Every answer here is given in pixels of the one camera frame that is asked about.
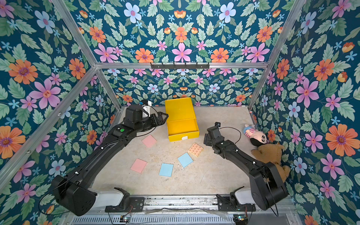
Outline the orange patterned sticky note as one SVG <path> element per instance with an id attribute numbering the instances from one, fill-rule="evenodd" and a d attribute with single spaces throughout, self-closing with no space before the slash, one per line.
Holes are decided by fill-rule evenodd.
<path id="1" fill-rule="evenodd" d="M 198 157 L 202 151 L 203 151 L 203 147 L 197 143 L 193 143 L 191 147 L 188 149 L 188 152 L 194 155 L 195 157 Z"/>

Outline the yellow drawer cabinet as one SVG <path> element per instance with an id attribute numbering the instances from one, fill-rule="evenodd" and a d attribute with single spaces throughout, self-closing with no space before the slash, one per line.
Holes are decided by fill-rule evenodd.
<path id="1" fill-rule="evenodd" d="M 198 138 L 200 136 L 197 117 L 189 97 L 165 101 L 168 138 L 170 142 Z"/>

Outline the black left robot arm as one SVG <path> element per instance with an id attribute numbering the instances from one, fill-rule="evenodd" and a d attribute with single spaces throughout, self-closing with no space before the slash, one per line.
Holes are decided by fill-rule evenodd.
<path id="1" fill-rule="evenodd" d="M 150 114 L 142 105 L 131 105 L 125 110 L 122 122 L 115 125 L 103 142 L 74 172 L 62 177 L 57 175 L 51 183 L 58 204 L 76 216 L 82 216 L 93 208 L 113 207 L 121 212 L 130 207 L 130 194 L 116 187 L 111 191 L 95 191 L 93 181 L 106 164 L 140 132 L 166 123 L 169 115 L 164 112 Z"/>

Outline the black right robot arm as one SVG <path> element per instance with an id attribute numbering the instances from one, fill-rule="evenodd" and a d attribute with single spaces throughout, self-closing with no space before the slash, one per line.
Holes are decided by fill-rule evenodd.
<path id="1" fill-rule="evenodd" d="M 249 178 L 250 188 L 240 187 L 231 192 L 230 203 L 234 208 L 238 205 L 255 204 L 265 211 L 288 196 L 275 164 L 263 163 L 252 158 L 240 150 L 235 143 L 225 140 L 219 127 L 208 128 L 203 143 L 211 146 L 215 154 L 234 163 Z"/>

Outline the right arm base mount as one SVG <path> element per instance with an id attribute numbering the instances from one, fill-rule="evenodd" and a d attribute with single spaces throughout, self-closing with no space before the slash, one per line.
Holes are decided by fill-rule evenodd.
<path id="1" fill-rule="evenodd" d="M 232 191 L 229 196 L 216 194 L 218 210 L 222 212 L 255 212 L 256 204 L 250 188 L 244 186 Z"/>

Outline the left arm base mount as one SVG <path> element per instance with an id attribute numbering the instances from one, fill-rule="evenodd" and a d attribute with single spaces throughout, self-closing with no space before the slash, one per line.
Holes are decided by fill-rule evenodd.
<path id="1" fill-rule="evenodd" d="M 131 196 L 129 192 L 119 187 L 115 187 L 114 189 L 116 194 L 122 194 L 121 201 L 116 203 L 115 206 L 106 206 L 105 212 L 142 212 L 145 202 L 144 197 Z"/>

